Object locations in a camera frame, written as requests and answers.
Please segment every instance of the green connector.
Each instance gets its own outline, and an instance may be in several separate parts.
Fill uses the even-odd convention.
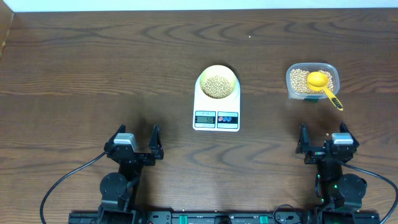
[[[314,102],[314,103],[318,103],[318,99],[309,99],[309,98],[306,98],[306,99],[304,99],[305,101],[309,101],[309,102]]]
[[[268,224],[268,216],[260,216],[260,224]]]
[[[188,215],[180,215],[180,224],[188,224]]]

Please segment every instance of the clear plastic container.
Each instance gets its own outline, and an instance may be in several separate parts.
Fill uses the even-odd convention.
[[[333,93],[335,95],[338,93],[338,90],[340,89],[340,80],[338,79],[338,73],[335,67],[329,65],[328,63],[297,63],[292,65],[286,72],[287,90],[289,92],[290,99],[304,100],[304,99],[328,98],[326,94],[297,93],[296,91],[294,91],[292,83],[290,82],[290,73],[293,69],[298,69],[298,68],[309,72],[317,72],[319,70],[330,72],[331,80],[333,82],[333,86],[335,87]]]

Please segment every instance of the scoop handle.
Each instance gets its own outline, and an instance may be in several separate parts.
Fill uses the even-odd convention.
[[[329,100],[331,103],[340,111],[343,110],[343,105],[340,103],[340,100],[328,89],[328,87],[324,86],[322,90],[326,93],[326,95],[329,97]]]

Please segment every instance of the bean pile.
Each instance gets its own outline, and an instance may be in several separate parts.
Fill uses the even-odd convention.
[[[326,72],[323,70],[319,70],[328,77],[327,87],[330,91],[333,92],[335,87],[333,86],[333,81],[330,72]],[[301,70],[301,69],[293,69],[290,73],[290,82],[292,83],[292,87],[294,91],[297,93],[307,93],[307,94],[324,94],[323,90],[321,91],[313,91],[307,87],[307,76],[310,74],[309,71]]]
[[[203,85],[203,92],[214,99],[227,97],[231,94],[232,90],[232,83],[226,78],[217,75],[207,79]]]

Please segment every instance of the white wall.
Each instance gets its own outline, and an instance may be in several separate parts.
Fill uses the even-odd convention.
[[[3,0],[14,12],[398,7],[398,0]]]

